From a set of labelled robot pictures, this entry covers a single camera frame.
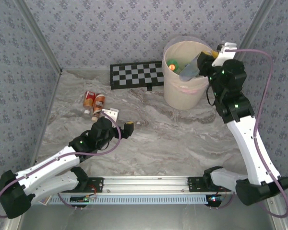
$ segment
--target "bucket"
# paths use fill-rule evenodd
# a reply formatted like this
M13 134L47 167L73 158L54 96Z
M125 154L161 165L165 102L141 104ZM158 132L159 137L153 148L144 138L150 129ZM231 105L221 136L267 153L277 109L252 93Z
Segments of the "bucket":
M187 40L189 41L185 40L185 37L171 40L165 47L162 59L164 99L171 107L179 110L194 108L209 83L208 78L204 76L183 82L179 79L178 74L169 69L167 62L171 59L176 60L180 67L184 67L200 52L211 50L211 48L199 38L188 37Z

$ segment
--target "white bucket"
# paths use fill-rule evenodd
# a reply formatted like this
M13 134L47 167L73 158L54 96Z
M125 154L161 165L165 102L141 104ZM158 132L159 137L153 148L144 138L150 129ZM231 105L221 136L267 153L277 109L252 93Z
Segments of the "white bucket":
M164 99L171 107L179 110L195 107L208 86L208 78L201 76L183 82L178 74L169 69L167 62L173 59L180 67L184 67L200 52L210 50L211 48L204 45L204 42L182 41L171 45L164 51L162 59Z

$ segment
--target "pink cable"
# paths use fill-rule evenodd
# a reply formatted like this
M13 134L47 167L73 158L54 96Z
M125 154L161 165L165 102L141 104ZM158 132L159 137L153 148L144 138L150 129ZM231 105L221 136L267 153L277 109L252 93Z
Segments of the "pink cable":
M222 209L222 208L225 208L225 207L229 206L229 205L231 204L231 202L234 200L234 198L235 198L235 193L233 193L233 194L231 195L231 198L230 198L230 200L227 202L227 204L225 204L225 205L223 205L223 206L221 206L221 207L218 207L217 209Z
M63 203L63 204L65 204L67 207L70 207L70 208L72 208L72 209L81 209L82 210L82 208L81 207L74 207L74 206L72 206L72 205L70 205L70 204L68 204L67 202L65 202L65 200L61 197L61 195L58 193L58 197L59 197L59 199L60 199L60 201Z
M255 147L256 147L256 150L258 152L258 156L259 156L261 162L263 163L265 169L267 170L267 173L271 176L272 180L275 182L275 184L277 185L277 187L280 190L281 194L283 195L283 198L284 198L286 206L287 206L286 213L283 214L283 215L277 215L275 213L270 212L265 207L263 207L263 206L261 206L261 207L273 217L285 218L285 217L288 216L288 197L287 197L285 191L283 190L282 186L278 182L278 180L272 174L271 170L269 169L268 164L265 162L264 157L263 157L263 155L262 155L262 153L261 153L261 151L259 149L257 138L256 138L257 137L257 131L258 131L258 125L259 125L259 121L260 121L260 118L261 118L262 109L263 109L263 105L264 105L264 98L266 96L266 93L268 91L268 87L269 87L269 84L270 84L270 81L271 81L271 76L272 76L272 71L273 71L273 60L272 60L271 56L268 53L266 53L266 52L264 52L262 50L258 50L258 49L233 49L233 50L225 50L225 52L254 52L254 53L260 53L260 54L265 55L270 61L269 75L268 75L268 79L267 79L267 82L266 82L265 87L264 87L263 96L262 96L260 104L259 104L259 110L258 110L258 114L257 114L257 119L256 119L255 126L254 126L253 140L254 140L254 144L255 144Z
M115 125L115 127L116 127L116 129L117 129L117 131L118 131L118 133L119 133L119 139L118 139L116 145L115 145L112 149L110 149L110 150L108 150L108 151L105 151L105 152L102 152L102 153L70 152L70 153L62 154L61 156L58 157L58 159L61 159L61 158L63 158L63 157L67 157L67 156L70 156L70 155L75 155L75 154L85 155L85 156L102 156L102 155L105 155L105 154L108 154L108 153L112 152L114 149L117 148L117 146L118 146L119 143L120 143L120 139L121 139L120 128L119 128L119 126L117 125L117 123L116 123L109 115L105 114L104 112L101 112L101 113L102 113L104 116L106 116L106 117ZM49 162L41 165L40 167L38 167L38 168L34 169L33 171L29 172L29 173L27 174L27 177L30 176L30 175L32 175L32 174L34 174L34 173L36 173L37 171L45 168L46 166L52 164L52 163L55 162L55 161L57 161L57 159L52 159L51 161L49 161ZM8 183L8 184L0 191L0 197L2 196L2 194L3 194L10 186L12 186L13 184L17 183L18 181L20 181L20 180L22 180L22 179L25 179L25 177L24 177L24 176L19 177L18 179L13 180L12 182ZM3 219L3 218L7 218L7 216L2 216L2 215L0 215L0 219L1 219L1 218L2 218L2 219Z

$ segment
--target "orange label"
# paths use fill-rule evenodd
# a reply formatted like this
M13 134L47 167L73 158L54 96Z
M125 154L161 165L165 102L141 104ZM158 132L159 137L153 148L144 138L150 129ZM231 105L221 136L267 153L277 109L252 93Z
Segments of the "orange label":
M97 95L94 101L93 115L95 115L96 113L99 113L102 110L104 103L105 103L105 96L102 94Z
M92 107L96 94L91 91L86 91L84 94L83 107Z

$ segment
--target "bottle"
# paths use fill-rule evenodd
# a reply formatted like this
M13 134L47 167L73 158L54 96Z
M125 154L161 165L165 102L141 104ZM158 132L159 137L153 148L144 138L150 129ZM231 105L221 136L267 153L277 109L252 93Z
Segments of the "bottle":
M174 73L178 74L181 71L176 60L173 60L173 59L168 60L167 65L168 65L168 68Z
M104 107L104 103L105 103L105 96L103 94L97 94L94 100L92 121L96 122L98 120L100 112Z
M86 91L84 94L83 107L85 109L84 115L86 117L90 117L91 111L93 110L95 96L96 94L91 91Z

